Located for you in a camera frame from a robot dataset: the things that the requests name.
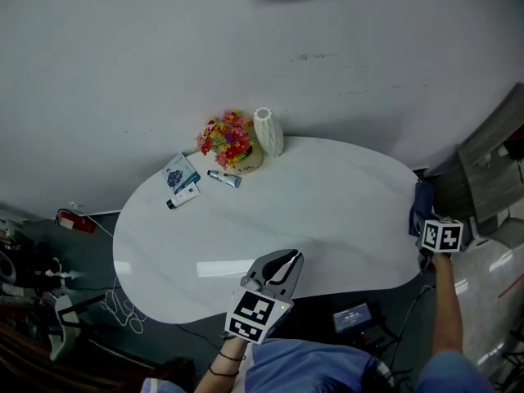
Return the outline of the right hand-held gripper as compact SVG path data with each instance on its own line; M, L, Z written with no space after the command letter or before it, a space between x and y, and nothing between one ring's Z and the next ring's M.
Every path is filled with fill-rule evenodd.
M461 251L464 224L455 219L432 216L414 219L417 241L415 246L431 253L451 254Z

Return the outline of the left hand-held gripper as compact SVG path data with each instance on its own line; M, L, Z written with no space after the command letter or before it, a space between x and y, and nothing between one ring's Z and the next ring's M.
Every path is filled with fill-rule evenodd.
M292 294L304 263L297 249L275 251L256 259L234 290L224 331L261 344L292 309Z

